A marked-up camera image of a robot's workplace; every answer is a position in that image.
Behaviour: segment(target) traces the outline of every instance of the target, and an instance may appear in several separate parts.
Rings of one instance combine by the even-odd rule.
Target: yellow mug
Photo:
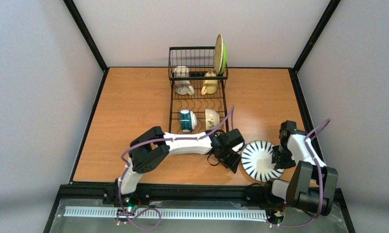
[[[209,71],[205,74],[205,77],[216,77],[213,71]],[[205,80],[203,81],[202,95],[213,94],[217,91],[217,85],[219,80]]]

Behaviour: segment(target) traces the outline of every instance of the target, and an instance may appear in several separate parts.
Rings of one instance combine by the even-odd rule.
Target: gray wall
[[[76,0],[108,66],[166,66],[169,46],[214,46],[230,66],[291,67],[329,0]]]
[[[0,0],[0,232],[43,231],[101,76],[63,1]]]
[[[355,228],[389,228],[389,1],[341,1],[299,78]]]

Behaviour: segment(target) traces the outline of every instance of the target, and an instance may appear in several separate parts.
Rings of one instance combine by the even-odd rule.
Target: wooden table
[[[234,125],[247,142],[279,144],[280,123],[303,122],[287,69],[230,68],[226,82],[227,107],[235,105]],[[120,155],[132,140],[153,126],[168,130],[170,82],[167,68],[112,67],[104,84],[87,135],[74,181],[113,182],[125,169]],[[241,165],[233,174],[210,166],[206,155],[166,157],[141,183],[249,185],[256,181]],[[282,179],[289,181],[294,168]]]

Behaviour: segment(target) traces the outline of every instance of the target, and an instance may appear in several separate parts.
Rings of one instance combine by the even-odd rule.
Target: striped plate
[[[257,181],[266,182],[271,178],[278,179],[284,169],[274,169],[272,153],[274,145],[267,141],[253,141],[242,151],[242,166]]]

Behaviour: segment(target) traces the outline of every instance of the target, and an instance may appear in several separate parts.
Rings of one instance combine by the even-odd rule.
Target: metal wire basket
[[[206,130],[205,109],[215,110],[222,120],[227,115],[225,85],[228,78],[228,68],[216,77],[205,77],[207,72],[214,71],[214,46],[203,47],[170,47],[168,73],[171,87],[169,132],[182,134],[180,126],[180,111],[188,109],[194,112],[197,126],[190,133],[201,133]],[[175,77],[174,69],[185,66],[189,69],[189,77]],[[190,81],[193,95],[180,95],[175,90],[175,81]],[[204,80],[218,80],[217,91],[213,94],[201,94]],[[228,129],[228,121],[222,130]]]

